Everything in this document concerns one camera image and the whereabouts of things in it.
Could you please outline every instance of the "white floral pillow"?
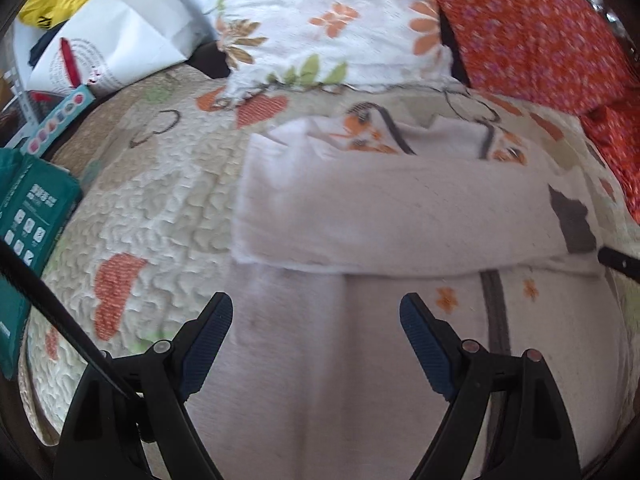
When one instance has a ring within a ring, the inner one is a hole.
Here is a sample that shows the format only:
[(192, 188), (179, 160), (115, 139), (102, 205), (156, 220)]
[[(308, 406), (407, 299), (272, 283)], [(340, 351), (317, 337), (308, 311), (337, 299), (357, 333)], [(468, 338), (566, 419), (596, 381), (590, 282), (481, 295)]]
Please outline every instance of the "white floral pillow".
[(452, 81), (435, 0), (212, 0), (232, 70), (222, 98), (269, 85), (377, 91)]

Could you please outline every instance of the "pillow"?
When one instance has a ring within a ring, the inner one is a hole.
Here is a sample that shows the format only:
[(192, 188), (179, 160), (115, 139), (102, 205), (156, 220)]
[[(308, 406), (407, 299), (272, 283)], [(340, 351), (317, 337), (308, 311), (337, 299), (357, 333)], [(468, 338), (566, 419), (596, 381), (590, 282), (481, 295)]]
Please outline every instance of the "pillow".
[(232, 104), (266, 88), (453, 81), (435, 0), (214, 0)]

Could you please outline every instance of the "silver screw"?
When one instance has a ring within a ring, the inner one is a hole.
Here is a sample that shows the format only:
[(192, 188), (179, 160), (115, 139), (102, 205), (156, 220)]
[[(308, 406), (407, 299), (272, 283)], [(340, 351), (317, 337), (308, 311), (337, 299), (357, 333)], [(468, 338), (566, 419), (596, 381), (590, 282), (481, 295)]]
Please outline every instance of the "silver screw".
[(154, 352), (156, 354), (164, 354), (168, 352), (171, 348), (171, 342), (166, 339), (161, 339), (160, 341), (154, 344)]
[(462, 349), (470, 354), (475, 354), (479, 349), (480, 345), (478, 341), (474, 341), (473, 339), (465, 339), (462, 342)]
[(527, 357), (535, 363), (539, 363), (540, 361), (542, 361), (542, 354), (535, 348), (530, 348), (529, 350), (527, 350)]

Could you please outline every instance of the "blue gripper pad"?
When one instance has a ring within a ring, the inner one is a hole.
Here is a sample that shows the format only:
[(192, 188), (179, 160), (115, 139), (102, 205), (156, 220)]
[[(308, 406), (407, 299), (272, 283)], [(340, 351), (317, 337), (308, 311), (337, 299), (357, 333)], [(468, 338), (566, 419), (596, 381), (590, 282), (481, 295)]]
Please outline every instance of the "blue gripper pad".
[(228, 295), (222, 296), (182, 361), (179, 391), (183, 402), (200, 391), (231, 326), (233, 304)]
[(414, 302), (407, 296), (400, 302), (400, 323), (431, 389), (450, 401), (457, 390), (451, 378), (449, 359)]

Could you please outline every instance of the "bed sheet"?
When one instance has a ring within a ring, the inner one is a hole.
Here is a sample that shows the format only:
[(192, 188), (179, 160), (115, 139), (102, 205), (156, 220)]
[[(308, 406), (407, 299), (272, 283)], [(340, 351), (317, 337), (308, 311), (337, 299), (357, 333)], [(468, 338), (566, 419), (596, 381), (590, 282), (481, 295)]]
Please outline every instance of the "bed sheet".
[[(208, 79), (186, 65), (161, 72), (98, 108), (56, 154), (56, 162), (81, 179), (86, 196), (44, 280), (113, 356), (171, 338), (222, 289), (234, 187), (249, 134), (300, 116), (341, 115), (363, 100), (386, 107), (398, 121), (422, 126), (437, 115), (497, 120), (539, 144), (562, 168), (581, 166), (604, 242), (640, 254), (640, 228), (624, 206), (620, 185), (576, 117), (462, 86), (375, 95), (275, 91), (236, 110), (221, 110), (214, 102), (223, 86), (224, 80)], [(611, 283), (634, 354), (619, 421), (623, 428), (632, 415), (639, 374), (640, 293), (620, 276)], [(62, 430), (83, 369), (71, 346), (32, 312), (21, 389), (30, 423), (45, 443), (55, 443)]]

